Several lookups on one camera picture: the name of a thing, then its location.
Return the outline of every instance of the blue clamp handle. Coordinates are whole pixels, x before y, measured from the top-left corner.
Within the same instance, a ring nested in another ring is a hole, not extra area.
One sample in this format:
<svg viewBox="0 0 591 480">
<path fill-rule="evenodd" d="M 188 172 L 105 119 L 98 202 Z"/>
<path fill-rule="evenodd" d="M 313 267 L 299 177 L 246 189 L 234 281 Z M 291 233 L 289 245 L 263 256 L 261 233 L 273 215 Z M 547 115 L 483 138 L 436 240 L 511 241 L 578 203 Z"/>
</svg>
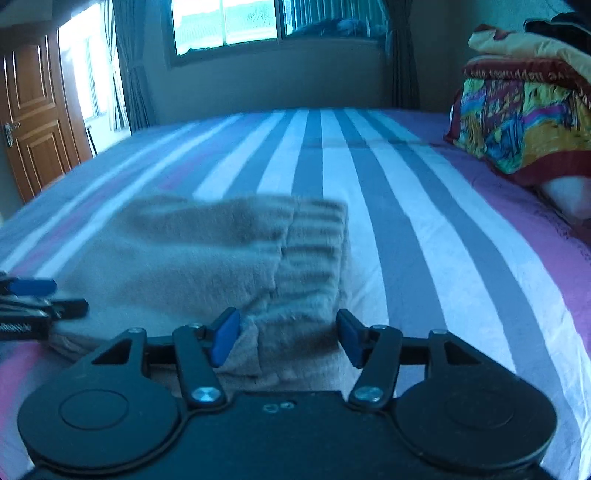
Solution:
<svg viewBox="0 0 591 480">
<path fill-rule="evenodd" d="M 206 350 L 212 367 L 218 368 L 224 364 L 239 336 L 240 312 L 228 308 L 207 327 L 206 339 L 211 341 L 211 346 Z"/>
<path fill-rule="evenodd" d="M 47 297 L 57 290 L 54 280 L 45 278 L 18 278 L 0 272 L 0 295 Z"/>
<path fill-rule="evenodd" d="M 336 314 L 339 342 L 355 368 L 363 368 L 375 346 L 374 331 L 361 323 L 349 310 Z"/>
</svg>

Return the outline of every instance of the gray stripe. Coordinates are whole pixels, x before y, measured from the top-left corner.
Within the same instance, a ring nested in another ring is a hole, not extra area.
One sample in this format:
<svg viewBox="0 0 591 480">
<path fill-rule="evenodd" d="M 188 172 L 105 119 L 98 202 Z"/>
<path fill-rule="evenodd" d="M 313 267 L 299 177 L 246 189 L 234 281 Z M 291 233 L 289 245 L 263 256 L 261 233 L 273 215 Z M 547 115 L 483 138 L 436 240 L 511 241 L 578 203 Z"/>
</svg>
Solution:
<svg viewBox="0 0 591 480">
<path fill-rule="evenodd" d="M 193 197 L 195 189 L 199 188 L 203 180 L 213 168 L 227 155 L 229 155 L 242 141 L 257 128 L 266 118 L 268 113 L 253 113 L 238 119 L 234 124 L 224 129 L 220 134 L 199 145 L 195 150 L 187 154 L 192 166 L 182 183 L 174 193 L 180 196 Z"/>
<path fill-rule="evenodd" d="M 347 140 L 375 232 L 390 325 L 406 336 L 424 338 L 446 328 L 439 297 L 413 226 L 386 175 L 349 117 L 335 111 Z M 397 394 L 423 380 L 424 369 L 405 367 Z"/>
<path fill-rule="evenodd" d="M 576 458 L 571 458 L 573 464 L 569 467 L 571 472 L 577 473 L 573 478 L 578 478 L 582 444 L 579 426 L 563 394 L 535 314 L 503 256 L 416 152 L 376 118 L 367 112 L 361 112 L 361 115 L 398 150 L 431 201 L 456 229 L 495 304 L 517 374 L 546 392 L 560 412 L 558 431 L 545 462 L 564 466 L 568 457 L 564 446 L 567 446 L 568 451 L 579 452 Z"/>
<path fill-rule="evenodd" d="M 301 197 L 322 197 L 322 192 L 322 126 L 320 111 L 315 110 L 308 115 L 291 193 Z"/>
<path fill-rule="evenodd" d="M 288 111 L 280 120 L 262 145 L 257 149 L 248 162 L 246 162 L 240 173 L 230 185 L 230 188 L 226 191 L 224 197 L 236 197 L 256 193 L 256 189 L 261 182 L 265 169 L 275 153 L 275 150 L 277 150 L 277 147 L 281 143 L 285 131 L 294 115 L 295 111 Z"/>
</svg>

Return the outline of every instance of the gray curtain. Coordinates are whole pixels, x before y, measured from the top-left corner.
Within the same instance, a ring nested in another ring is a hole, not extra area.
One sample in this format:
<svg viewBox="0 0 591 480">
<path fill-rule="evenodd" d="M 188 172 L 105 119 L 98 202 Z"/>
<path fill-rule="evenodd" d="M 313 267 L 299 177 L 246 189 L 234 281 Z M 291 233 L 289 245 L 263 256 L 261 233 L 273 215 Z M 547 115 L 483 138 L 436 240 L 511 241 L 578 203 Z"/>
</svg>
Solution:
<svg viewBox="0 0 591 480">
<path fill-rule="evenodd" d="M 331 18 L 385 21 L 378 0 L 293 0 L 294 29 Z"/>
<path fill-rule="evenodd" d="M 111 103 L 109 105 L 109 127 L 113 132 L 127 128 L 127 113 L 123 98 L 123 85 L 119 71 L 119 56 L 117 54 L 117 40 L 115 37 L 115 17 L 113 3 L 105 0 L 100 4 L 103 18 L 103 37 L 107 45 L 108 59 L 111 65 Z"/>
<path fill-rule="evenodd" d="M 143 62 L 146 0 L 112 3 L 125 109 L 133 134 L 157 124 Z"/>
<path fill-rule="evenodd" d="M 392 106 L 418 109 L 417 64 L 410 30 L 413 0 L 384 0 L 384 3 L 390 14 L 386 51 L 392 67 Z"/>
</svg>

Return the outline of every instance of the curtain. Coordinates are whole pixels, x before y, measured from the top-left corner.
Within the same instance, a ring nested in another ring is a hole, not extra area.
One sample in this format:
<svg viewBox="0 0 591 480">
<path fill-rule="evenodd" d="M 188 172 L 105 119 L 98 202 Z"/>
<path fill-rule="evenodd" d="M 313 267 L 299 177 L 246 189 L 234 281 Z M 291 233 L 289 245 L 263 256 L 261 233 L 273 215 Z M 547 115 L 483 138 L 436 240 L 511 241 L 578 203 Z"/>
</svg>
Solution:
<svg viewBox="0 0 591 480">
<path fill-rule="evenodd" d="M 146 0 L 112 0 L 125 109 L 131 133 L 157 124 L 144 69 Z"/>
<path fill-rule="evenodd" d="M 111 66 L 109 104 L 109 127 L 111 131 L 127 128 L 127 113 L 123 99 L 123 85 L 119 71 L 119 56 L 117 54 L 117 40 L 115 37 L 115 17 L 113 16 L 113 4 L 111 0 L 105 0 L 100 4 L 100 13 L 103 19 L 103 37 L 107 46 L 107 58 Z"/>
<path fill-rule="evenodd" d="M 392 67 L 392 106 L 418 109 L 417 64 L 414 58 L 410 14 L 413 0 L 384 0 L 390 21 L 386 37 L 386 52 Z"/>
</svg>

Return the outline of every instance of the white pillow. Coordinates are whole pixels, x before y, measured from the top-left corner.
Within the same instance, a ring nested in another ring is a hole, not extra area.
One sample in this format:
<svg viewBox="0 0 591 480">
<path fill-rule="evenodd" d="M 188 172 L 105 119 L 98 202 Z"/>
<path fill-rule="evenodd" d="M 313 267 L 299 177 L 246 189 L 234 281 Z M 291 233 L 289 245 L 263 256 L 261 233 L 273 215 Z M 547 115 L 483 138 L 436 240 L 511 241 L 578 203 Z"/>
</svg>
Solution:
<svg viewBox="0 0 591 480">
<path fill-rule="evenodd" d="M 540 188 L 568 219 L 591 219 L 591 179 L 562 177 L 543 183 Z"/>
</svg>

